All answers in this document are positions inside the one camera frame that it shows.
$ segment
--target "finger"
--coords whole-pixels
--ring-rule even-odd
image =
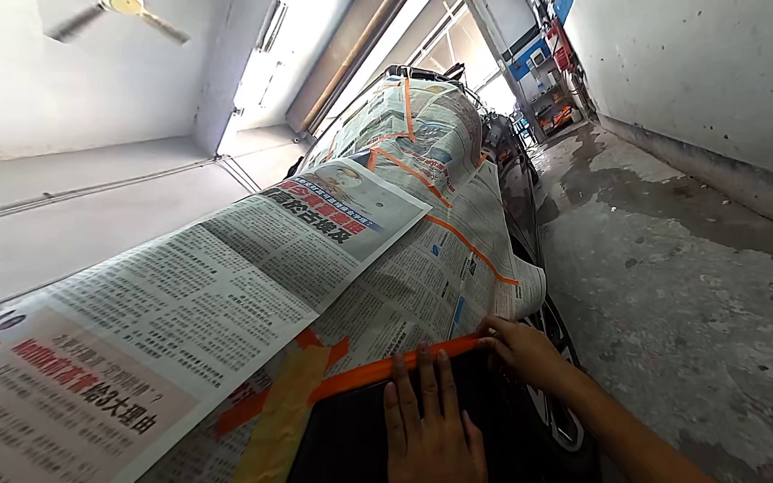
[[[440,401],[437,401],[437,379],[431,365],[431,349],[420,342],[416,347],[416,367],[419,367],[419,387],[423,393],[425,421],[434,422],[441,417]]]
[[[470,458],[473,460],[473,466],[481,478],[478,480],[486,481],[488,475],[488,463],[485,461],[485,444],[482,439],[482,431],[470,421],[470,414],[467,411],[461,413],[461,419],[464,422],[464,434],[467,436],[467,449],[470,451]]]
[[[419,420],[416,395],[413,393],[411,379],[407,376],[404,356],[398,352],[392,356],[392,379],[395,381],[396,389],[399,390],[399,407],[401,408],[401,418],[404,421],[404,435],[407,441],[411,442],[422,434],[423,425]]]
[[[446,351],[437,351],[437,367],[441,371],[441,396],[443,398],[443,417],[447,421],[458,421],[458,392],[452,377],[452,364]]]
[[[384,419],[386,420],[386,446],[389,456],[405,456],[407,440],[404,439],[404,423],[401,421],[399,394],[395,382],[388,382],[384,388]]]
[[[488,337],[490,336],[489,329],[494,329],[503,335],[507,335],[511,333],[513,330],[515,330],[517,327],[518,327],[518,324],[514,322],[507,321],[506,319],[502,319],[494,315],[486,315],[485,318],[482,319],[482,323],[479,324],[479,328],[476,331],[476,335],[478,335],[478,337],[480,338]]]
[[[514,366],[514,354],[512,350],[494,337],[485,337],[476,341],[476,346],[496,352],[498,356],[508,365]]]

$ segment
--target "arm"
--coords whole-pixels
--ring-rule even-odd
[[[490,337],[489,329],[497,336]],[[569,364],[540,331],[489,316],[479,335],[479,346],[496,352],[523,382],[574,411],[631,483],[714,481]]]

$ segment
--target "newspaper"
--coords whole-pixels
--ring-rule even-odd
[[[343,119],[344,125],[333,134],[330,144],[335,150],[337,143],[333,140],[338,140],[341,154],[369,166],[379,177],[432,208],[309,327],[326,346],[336,345],[344,338],[349,340],[348,354],[328,368],[327,376],[389,357],[394,352],[409,351],[420,341],[435,343],[470,333],[486,314],[521,318],[537,311],[544,301],[544,271],[512,254],[497,165],[479,161],[476,156],[481,144],[479,117],[475,112],[470,115],[470,102],[455,86],[410,82],[413,126],[423,126],[417,120],[424,120],[423,114],[431,114],[437,118],[433,120],[453,129],[439,129],[431,138],[417,129],[415,143],[406,134],[374,143],[357,143],[353,132],[359,133],[358,126],[368,125],[372,119],[381,119],[381,111],[392,111],[385,115],[404,120],[381,95],[389,90],[400,91],[402,82],[406,79],[386,79],[385,87],[374,92],[375,104],[370,101],[356,109],[349,119]],[[344,139],[355,139],[353,149],[362,151],[347,152],[344,146],[351,144]],[[316,167],[327,158],[330,147],[324,144],[315,147],[316,154],[305,160],[304,167]],[[378,155],[376,149],[404,166]],[[427,156],[436,149],[450,157],[443,163],[443,169],[426,173],[430,163]],[[220,438],[214,435],[217,419],[234,405],[269,388],[282,357],[297,350],[294,343],[288,344],[172,448],[139,483],[230,482],[258,416]]]
[[[337,159],[1,312],[0,481],[134,481],[428,210]]]

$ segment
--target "ceiling fan blade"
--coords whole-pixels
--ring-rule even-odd
[[[166,35],[166,37],[171,38],[172,40],[178,42],[180,45],[186,44],[187,41],[190,39],[189,35],[184,34],[183,32],[181,32],[175,27],[172,27],[170,23],[148,12],[144,8],[142,9],[142,12],[139,14],[139,16],[142,17],[142,20],[144,20],[145,23],[147,23],[151,27],[156,28],[164,35]]]
[[[76,14],[70,19],[59,23],[56,27],[47,31],[48,37],[58,40],[59,42],[67,42],[76,37],[85,27],[88,27],[93,21],[97,20],[106,9],[101,4],[95,4],[91,7],[84,9],[82,12]]]

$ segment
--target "white wall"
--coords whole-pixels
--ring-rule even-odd
[[[227,0],[227,10],[211,39],[193,137],[214,154],[234,110],[234,94],[259,37],[271,0]]]
[[[211,32],[229,0],[154,0],[180,47],[137,17],[106,13],[70,44],[43,35],[90,5],[0,0],[0,160],[186,135]]]
[[[488,32],[499,53],[505,52],[536,24],[536,17],[532,15],[532,10],[527,5],[526,0],[471,1],[479,9],[482,23],[488,26]]]
[[[565,29],[602,114],[773,171],[773,1],[575,0]]]
[[[204,159],[188,138],[0,161],[0,205]],[[187,225],[244,196],[217,165],[0,217],[0,300]]]

